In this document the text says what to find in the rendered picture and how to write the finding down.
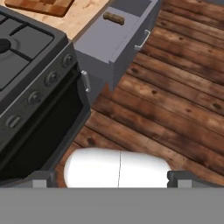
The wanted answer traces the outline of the white rounded capsule object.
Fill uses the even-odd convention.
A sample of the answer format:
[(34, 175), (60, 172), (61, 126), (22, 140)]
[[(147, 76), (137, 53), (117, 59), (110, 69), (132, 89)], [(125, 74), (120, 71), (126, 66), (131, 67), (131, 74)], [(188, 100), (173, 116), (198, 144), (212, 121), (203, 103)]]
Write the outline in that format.
[(139, 152), (83, 148), (66, 160), (68, 188), (166, 188), (168, 163)]

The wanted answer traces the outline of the black cooker with hob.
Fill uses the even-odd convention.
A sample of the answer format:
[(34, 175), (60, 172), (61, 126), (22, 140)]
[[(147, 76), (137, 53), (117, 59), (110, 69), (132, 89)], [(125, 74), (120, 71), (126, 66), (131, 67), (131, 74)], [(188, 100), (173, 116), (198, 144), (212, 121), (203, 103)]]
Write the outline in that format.
[[(76, 62), (64, 68), (61, 61), (66, 54)], [(63, 31), (0, 6), (0, 153), (72, 69), (81, 72), (73, 42)], [(59, 81), (47, 87), (50, 72), (57, 72)], [(42, 94), (41, 102), (28, 103), (32, 91)], [(6, 121), (13, 115), (21, 121), (11, 129)]]

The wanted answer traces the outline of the grey cupboard front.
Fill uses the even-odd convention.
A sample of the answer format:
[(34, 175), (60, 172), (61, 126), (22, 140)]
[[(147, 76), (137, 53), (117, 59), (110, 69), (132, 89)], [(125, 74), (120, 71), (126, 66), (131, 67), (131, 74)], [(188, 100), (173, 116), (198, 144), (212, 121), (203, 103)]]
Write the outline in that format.
[(91, 91), (87, 92), (87, 98), (89, 103), (93, 104), (106, 84), (107, 79), (104, 75), (107, 72), (107, 64), (79, 51), (76, 52), (76, 57), (80, 71), (84, 70), (88, 73)]

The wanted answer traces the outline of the wooden chequered cutting board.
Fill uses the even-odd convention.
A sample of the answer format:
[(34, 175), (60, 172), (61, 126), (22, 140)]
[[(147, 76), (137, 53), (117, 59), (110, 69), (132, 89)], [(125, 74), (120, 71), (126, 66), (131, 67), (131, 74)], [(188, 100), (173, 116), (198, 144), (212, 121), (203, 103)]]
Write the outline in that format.
[(7, 7), (63, 18), (74, 0), (4, 0)]

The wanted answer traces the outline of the black cooker knob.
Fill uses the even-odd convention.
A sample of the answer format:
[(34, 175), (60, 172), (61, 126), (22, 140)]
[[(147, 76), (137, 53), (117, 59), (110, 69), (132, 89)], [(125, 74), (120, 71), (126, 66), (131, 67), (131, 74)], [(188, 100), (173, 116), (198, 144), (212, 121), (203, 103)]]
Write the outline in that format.
[(39, 103), (41, 102), (41, 100), (42, 100), (42, 94), (39, 91), (32, 91), (27, 99), (28, 103), (31, 105)]
[(61, 61), (61, 65), (66, 68), (73, 66), (75, 64), (76, 60), (75, 57), (72, 54), (66, 54)]
[(45, 77), (45, 85), (50, 87), (52, 85), (56, 85), (59, 81), (59, 74), (57, 72), (50, 72)]
[(8, 128), (15, 128), (21, 121), (21, 117), (19, 115), (12, 115), (6, 121), (6, 126)]

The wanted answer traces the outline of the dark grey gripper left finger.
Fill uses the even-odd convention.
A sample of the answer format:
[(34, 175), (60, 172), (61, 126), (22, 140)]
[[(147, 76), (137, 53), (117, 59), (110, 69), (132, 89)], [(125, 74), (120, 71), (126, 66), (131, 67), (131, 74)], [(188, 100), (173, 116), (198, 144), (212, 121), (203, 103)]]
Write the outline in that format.
[(50, 188), (56, 186), (54, 171), (35, 171), (26, 178), (14, 178), (0, 182), (3, 187)]

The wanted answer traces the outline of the black oven door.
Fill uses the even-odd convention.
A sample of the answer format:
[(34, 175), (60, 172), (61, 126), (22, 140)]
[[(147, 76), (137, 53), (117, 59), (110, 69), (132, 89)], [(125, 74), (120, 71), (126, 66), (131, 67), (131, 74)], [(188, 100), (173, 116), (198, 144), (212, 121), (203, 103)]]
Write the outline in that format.
[(81, 73), (72, 69), (0, 153), (0, 182), (53, 170), (89, 116)]

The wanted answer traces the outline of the brown-handled knife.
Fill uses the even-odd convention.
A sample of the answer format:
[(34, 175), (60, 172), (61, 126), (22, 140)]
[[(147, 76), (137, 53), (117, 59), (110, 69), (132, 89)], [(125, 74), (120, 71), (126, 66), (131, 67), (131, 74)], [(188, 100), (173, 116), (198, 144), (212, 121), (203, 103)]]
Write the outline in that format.
[(110, 12), (105, 12), (103, 14), (103, 18), (111, 22), (117, 23), (119, 25), (124, 25), (124, 18), (119, 15), (116, 15)]

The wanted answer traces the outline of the grey open drawer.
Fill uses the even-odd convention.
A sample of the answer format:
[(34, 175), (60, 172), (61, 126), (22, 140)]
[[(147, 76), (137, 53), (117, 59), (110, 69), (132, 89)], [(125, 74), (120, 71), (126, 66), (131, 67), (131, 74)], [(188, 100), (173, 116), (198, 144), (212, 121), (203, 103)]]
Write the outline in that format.
[(107, 12), (124, 18), (124, 25), (98, 17), (74, 44), (79, 51), (107, 64), (104, 77), (115, 88), (139, 51), (144, 30), (155, 26), (161, 0), (115, 0)]

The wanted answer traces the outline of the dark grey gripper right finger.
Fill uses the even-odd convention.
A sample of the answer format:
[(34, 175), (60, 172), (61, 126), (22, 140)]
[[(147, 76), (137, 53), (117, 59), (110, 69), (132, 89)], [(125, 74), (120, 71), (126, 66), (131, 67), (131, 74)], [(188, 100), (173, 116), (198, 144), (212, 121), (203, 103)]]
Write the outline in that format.
[(168, 188), (222, 188), (222, 185), (198, 178), (190, 171), (168, 171), (167, 178)]

